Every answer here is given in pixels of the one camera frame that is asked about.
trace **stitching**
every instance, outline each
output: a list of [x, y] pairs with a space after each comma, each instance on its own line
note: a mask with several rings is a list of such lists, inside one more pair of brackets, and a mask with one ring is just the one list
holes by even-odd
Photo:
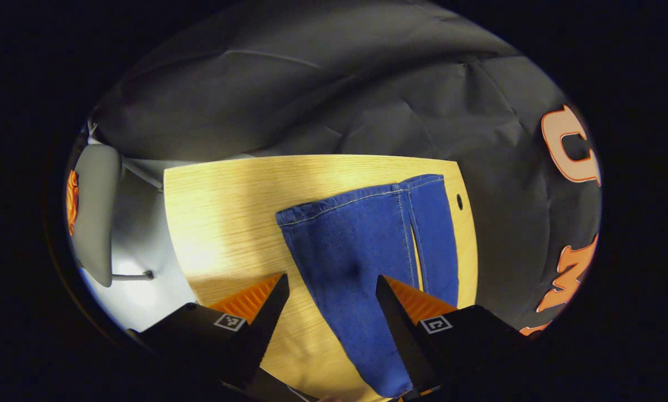
[[366, 197], [357, 198], [357, 199], [352, 199], [352, 201], [347, 201], [346, 203], [341, 204], [341, 205], [337, 205], [336, 207], [332, 207], [332, 208], [329, 208], [329, 209], [324, 209], [324, 211], [321, 211], [320, 213], [316, 214], [315, 216], [307, 217], [307, 218], [304, 218], [304, 219], [299, 219], [299, 220], [296, 221], [296, 222], [280, 224], [280, 227], [285, 227], [285, 226], [290, 226], [291, 224], [298, 224], [298, 223], [301, 223], [301, 222], [311, 221], [311, 219], [314, 219], [314, 218], [316, 218], [316, 217], [318, 217], [318, 216], [321, 216], [322, 214], [326, 214], [326, 213], [328, 213], [329, 211], [333, 211], [334, 209], [337, 209], [337, 208], [342, 208], [342, 207], [344, 207], [344, 206], [346, 206], [346, 205], [349, 205], [349, 204], [351, 204], [351, 203], [356, 203], [357, 201], [362, 201], [362, 199], [367, 199], [367, 198], [372, 198], [372, 197], [378, 197], [378, 196], [381, 196], [381, 195], [388, 195], [388, 194], [402, 193], [403, 191], [411, 191], [411, 190], [413, 190], [413, 189], [415, 189], [415, 188], [420, 188], [420, 186], [425, 186], [425, 185], [430, 185], [431, 183], [436, 183], [437, 181], [443, 181], [443, 179], [436, 179], [436, 180], [432, 180], [432, 181], [427, 181], [426, 183], [423, 183], [423, 185], [413, 186], [412, 188], [409, 188], [409, 189], [402, 189], [402, 190], [396, 190], [396, 191], [387, 191], [386, 193], [372, 194], [372, 195], [367, 195]]
[[411, 200], [411, 192], [408, 192], [408, 204], [411, 206], [411, 216], [413, 216], [413, 227], [416, 229], [416, 236], [418, 237], [418, 260], [421, 262], [421, 280], [423, 280], [423, 291], [428, 291], [428, 278], [426, 277], [426, 265], [424, 262], [423, 255], [423, 244], [421, 242], [421, 231], [418, 229], [418, 220], [416, 219], [416, 213], [413, 211], [413, 201]]
[[408, 235], [406, 234], [406, 222], [403, 220], [403, 208], [401, 208], [401, 196], [397, 198], [398, 210], [401, 212], [401, 224], [403, 226], [403, 239], [406, 241], [406, 252], [408, 254], [408, 272], [411, 275], [411, 285], [413, 286], [413, 264], [411, 263], [411, 247], [408, 245]]

